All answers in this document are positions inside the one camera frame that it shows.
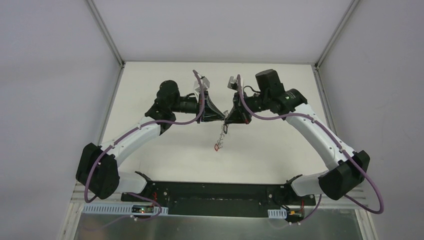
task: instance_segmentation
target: black mounting base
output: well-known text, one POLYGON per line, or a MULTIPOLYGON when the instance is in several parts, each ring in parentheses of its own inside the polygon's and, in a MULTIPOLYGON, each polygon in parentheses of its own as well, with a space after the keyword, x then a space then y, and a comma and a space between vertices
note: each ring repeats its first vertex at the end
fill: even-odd
MULTIPOLYGON (((315 196, 282 200, 280 196, 288 195, 288 191, 291 188, 284 184, 148 181, 139 195, 156 198, 170 215, 267 218, 268 210, 280 209, 281 205, 300 206, 303 200, 305 206, 315 206, 315 196)), ((121 200, 144 202, 128 194, 122 194, 121 200)))

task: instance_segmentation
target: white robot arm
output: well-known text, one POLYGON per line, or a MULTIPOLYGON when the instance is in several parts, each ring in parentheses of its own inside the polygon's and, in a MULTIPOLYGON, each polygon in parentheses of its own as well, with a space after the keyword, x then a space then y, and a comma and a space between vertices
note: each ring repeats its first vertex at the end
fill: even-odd
MULTIPOLYGON (((315 121, 319 123, 323 123, 323 121, 312 110, 306 98, 296 89, 286 91, 275 70, 259 72, 255 77, 260 91, 255 91, 253 96, 247 96, 243 92, 243 101, 240 98, 242 93, 236 92, 233 98, 233 108, 225 123, 227 125, 248 124, 252 120, 252 114, 266 110, 279 116, 288 114, 283 120, 306 138, 321 156, 328 169, 328 171, 312 175, 295 176, 287 181, 285 185, 292 189, 292 193, 287 195, 283 199, 284 201, 311 194, 326 194, 329 198, 338 200, 364 180, 364 176, 341 152, 337 144, 341 145, 341 148, 366 172, 370 157, 365 151, 356 152, 326 126, 322 125, 325 130, 318 126, 315 121)), ((228 87, 233 90, 239 89, 234 78, 230 78, 228 87)))
MULTIPOLYGON (((225 116, 212 103, 207 89, 209 81, 201 76, 200 82, 204 90, 204 109, 197 122, 223 121, 225 116)), ((152 107, 135 125, 123 134, 103 142, 99 146, 90 143, 82 151, 76 179, 86 185, 90 171, 96 159, 104 154, 94 170, 88 188, 100 199, 106 199, 113 193, 141 193, 150 180, 140 172, 118 171, 118 167, 135 150, 148 141, 160 136, 171 127, 176 120, 175 112, 199 114, 200 101, 198 83, 194 92, 180 96, 178 85, 172 80, 164 81, 156 94, 152 107), (160 122, 145 125, 148 122, 166 120, 171 123, 160 122)))

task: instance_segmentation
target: white enclosure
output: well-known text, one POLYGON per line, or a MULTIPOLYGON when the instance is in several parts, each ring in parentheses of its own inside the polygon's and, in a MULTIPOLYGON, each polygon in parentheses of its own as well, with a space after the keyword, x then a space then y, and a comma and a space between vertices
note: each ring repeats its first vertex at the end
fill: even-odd
MULTIPOLYGON (((422 0, 0 3, 0 239, 73 239, 83 147, 131 126, 163 80, 174 78, 188 94, 195 80, 190 71, 197 69, 211 81, 212 101, 229 110, 228 77, 242 73, 255 87, 255 73, 268 68, 286 88, 299 89, 341 139, 371 156, 368 173, 386 211, 372 216, 375 231, 369 215, 356 212, 363 239, 377 239, 374 232, 383 240, 422 239, 423 12, 422 0), (299 65, 280 65, 290 63, 299 65), (164 64, 166 71, 159 67, 164 64), (128 99, 126 93, 132 93, 128 99)), ((215 152, 219 132, 220 122, 173 126, 122 167, 147 169, 162 180, 217 182, 211 173, 222 163, 221 181, 239 183, 276 183, 324 169, 310 146, 298 150, 283 138, 304 141, 287 123, 230 125, 224 148, 215 152), (270 145, 277 135, 280 142, 270 145), (163 145, 169 152, 153 155, 163 145), (171 151, 178 151, 179 162, 169 159, 171 151), (187 176, 193 154, 204 154, 203 170, 187 176), (141 156, 151 160, 141 162, 141 156), (260 158, 269 165, 258 164, 260 158), (163 159, 168 167, 159 163, 163 159)), ((378 208, 369 184, 362 186, 378 208)))

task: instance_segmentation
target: purple cable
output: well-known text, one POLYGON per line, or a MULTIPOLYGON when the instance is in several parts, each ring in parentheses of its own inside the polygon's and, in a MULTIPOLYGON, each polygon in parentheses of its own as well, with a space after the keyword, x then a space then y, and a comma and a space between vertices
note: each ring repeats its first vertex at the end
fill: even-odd
POLYGON ((283 115, 273 116, 273 117, 264 117, 264 116, 256 115, 252 110, 250 110, 250 108, 248 107, 248 105, 245 102, 245 98, 243 96, 243 88, 242 88, 241 82, 242 81, 241 81, 240 74, 238 74, 237 75, 238 94, 240 95, 241 103, 243 104, 243 107, 246 109, 246 111, 248 113, 250 113, 252 116, 254 116, 255 118, 258 118, 258 119, 261 119, 261 120, 276 120, 276 119, 281 119, 281 118, 286 118, 286 117, 303 117, 303 118, 309 119, 309 120, 313 121, 313 123, 317 124, 330 137, 330 139, 335 143, 335 145, 338 147, 338 149, 341 150, 341 152, 349 159, 349 161, 355 166, 355 168, 357 168, 358 171, 369 182, 369 184, 371 185, 372 189, 374 189, 375 194, 377 195, 378 203, 380 205, 380 208, 379 208, 379 210, 373 210, 373 209, 370 209, 367 206, 363 205, 362 203, 358 202, 357 200, 353 199, 351 196, 349 196, 347 194, 344 195, 344 196, 346 198, 348 198, 349 200, 351 200, 352 202, 354 202, 355 204, 357 204, 358 206, 360 206, 361 208, 367 210, 370 213, 373 213, 373 214, 382 214, 384 212, 383 197, 382 197, 382 194, 380 193, 380 190, 377 187, 377 185, 368 176, 368 174, 352 159, 352 157, 343 149, 343 147, 339 143, 339 141, 336 140, 336 138, 333 136, 333 134, 322 123, 320 123, 317 120, 314 120, 313 117, 311 117, 309 115, 306 115, 306 114, 302 114, 302 113, 288 113, 288 114, 283 114, 283 115))
POLYGON ((320 194, 318 198, 318 202, 316 203, 315 208, 300 222, 304 222, 306 219, 308 219, 315 211, 318 209, 318 206, 321 204, 321 199, 323 198, 323 195, 320 194))
MULTIPOLYGON (((123 139, 125 139, 126 137, 128 137, 130 134, 134 133, 135 131, 150 125, 150 124, 158 124, 158 123, 166 123, 166 124, 175 124, 175 125, 188 125, 193 123, 194 121, 196 121, 198 118, 200 118, 203 114, 203 110, 205 109, 205 93, 203 92, 203 86, 202 86, 202 81, 199 77, 199 73, 196 70, 193 70, 194 76, 197 79, 197 82, 199 83, 200 86, 200 94, 201 94, 201 103, 200 103, 200 109, 199 109, 199 113, 197 114, 197 116, 195 118, 193 118, 190 121, 185 121, 185 122, 176 122, 176 121, 168 121, 168 120, 154 120, 154 121, 148 121, 146 123, 143 123, 142 125, 140 125, 140 127, 135 127, 131 130, 129 130, 127 133, 125 133, 124 135, 122 135, 120 138, 118 138, 115 142, 113 142, 113 145, 117 145, 120 141, 122 141, 123 139)), ((108 146, 99 156, 98 158, 94 161, 93 166, 91 167, 90 172, 88 173, 88 177, 87 177, 87 181, 85 183, 85 189, 84 189, 84 200, 86 203, 91 203, 92 201, 94 201, 94 199, 97 198, 97 196, 95 195, 92 199, 89 199, 89 186, 90 186, 90 182, 92 180, 93 177, 93 173, 94 170, 96 169, 96 166, 99 164, 100 160, 103 158, 103 156, 110 151, 113 148, 112 145, 108 146)))
MULTIPOLYGON (((149 221, 149 220, 155 219, 155 218, 157 218, 162 213, 162 207, 156 201, 154 201, 152 199, 149 199, 149 198, 146 198, 146 197, 139 196, 139 195, 134 194, 132 192, 129 192, 128 194, 131 195, 131 196, 133 196, 133 197, 136 197, 136 198, 139 198, 139 199, 142 199, 142 200, 151 202, 152 204, 154 204, 154 205, 156 205, 156 206, 159 207, 159 212, 156 213, 155 215, 152 215, 151 217, 148 217, 148 218, 135 218, 137 222, 145 222, 145 221, 149 221)), ((122 219, 126 219, 126 218, 131 218, 131 215, 120 216, 117 219, 115 219, 115 220, 113 220, 113 221, 111 221, 109 223, 106 223, 105 225, 103 225, 103 226, 101 226, 99 228, 94 228, 93 229, 93 228, 87 228, 87 227, 83 226, 82 229, 84 229, 85 231, 88 231, 88 232, 96 232, 96 231, 100 231, 102 229, 105 229, 105 228, 109 227, 110 225, 112 225, 112 224, 114 224, 114 223, 116 223, 116 222, 118 222, 118 221, 120 221, 122 219)))

